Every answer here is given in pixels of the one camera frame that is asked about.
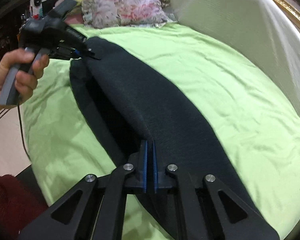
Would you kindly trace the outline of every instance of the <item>triangular cutout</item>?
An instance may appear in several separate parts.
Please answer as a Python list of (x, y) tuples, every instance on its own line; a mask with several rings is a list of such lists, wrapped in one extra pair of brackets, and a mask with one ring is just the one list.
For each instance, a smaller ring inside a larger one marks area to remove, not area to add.
[(220, 190), (218, 192), (220, 200), (226, 210), (226, 214), (231, 224), (235, 224), (248, 217), (248, 214), (234, 202), (225, 192)]
[(81, 190), (76, 191), (66, 202), (64, 202), (57, 210), (55, 210), (51, 214), (51, 217), (54, 220), (59, 221), (60, 223), (68, 225), (74, 215), (81, 195)]

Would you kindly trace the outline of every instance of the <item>floral pillow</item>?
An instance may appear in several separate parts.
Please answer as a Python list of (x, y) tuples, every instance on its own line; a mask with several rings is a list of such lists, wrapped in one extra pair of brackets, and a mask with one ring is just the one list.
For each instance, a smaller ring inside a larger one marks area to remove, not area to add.
[(93, 28), (125, 25), (158, 26), (171, 21), (163, 11), (169, 0), (84, 0), (85, 24)]

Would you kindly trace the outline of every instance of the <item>silver bolt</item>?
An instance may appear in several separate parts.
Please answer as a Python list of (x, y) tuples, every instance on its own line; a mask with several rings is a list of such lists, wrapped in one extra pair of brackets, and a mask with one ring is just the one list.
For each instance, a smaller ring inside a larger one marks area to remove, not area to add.
[(213, 176), (212, 174), (208, 174), (208, 175), (206, 176), (206, 181), (207, 181), (207, 182), (214, 182), (215, 180), (216, 180), (216, 177)]
[(133, 165), (131, 163), (126, 163), (125, 165), (123, 165), (123, 168), (126, 171), (131, 171), (133, 169)]
[(89, 174), (84, 179), (86, 180), (86, 182), (93, 182), (96, 179), (96, 176), (93, 174)]
[(170, 164), (168, 165), (168, 170), (169, 171), (176, 171), (178, 169), (178, 166), (175, 164)]

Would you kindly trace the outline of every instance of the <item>finger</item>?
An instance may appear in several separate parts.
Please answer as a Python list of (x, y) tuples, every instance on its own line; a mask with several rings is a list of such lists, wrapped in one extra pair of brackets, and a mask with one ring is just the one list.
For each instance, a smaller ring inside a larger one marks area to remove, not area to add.
[(24, 49), (16, 49), (11, 52), (7, 52), (1, 62), (0, 68), (10, 69), (15, 63), (31, 63), (34, 59), (34, 53), (25, 52)]
[(19, 83), (18, 81), (15, 82), (15, 87), (18, 90), (18, 92), (20, 93), (22, 102), (27, 101), (30, 97), (32, 97), (33, 90), (30, 87), (25, 86), (25, 85)]
[(30, 75), (23, 71), (18, 71), (16, 81), (22, 85), (30, 87), (32, 90), (35, 90), (38, 85), (37, 78), (34, 75)]
[(49, 56), (48, 55), (43, 55), (39, 60), (36, 60), (33, 63), (32, 69), (33, 69), (34, 75), (37, 77), (37, 79), (42, 78), (43, 70), (48, 65), (49, 65)]

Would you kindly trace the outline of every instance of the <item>bed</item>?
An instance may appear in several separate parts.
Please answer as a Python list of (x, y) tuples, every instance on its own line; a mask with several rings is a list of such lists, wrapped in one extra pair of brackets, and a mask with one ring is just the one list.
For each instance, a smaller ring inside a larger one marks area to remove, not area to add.
[[(300, 225), (300, 34), (272, 0), (171, 3), (179, 23), (160, 29), (73, 27), (119, 44), (192, 101), (284, 239)], [(76, 105), (69, 67), (51, 60), (24, 105), (32, 168), (49, 205), (86, 174), (114, 169)], [(123, 239), (170, 236), (129, 196)]]

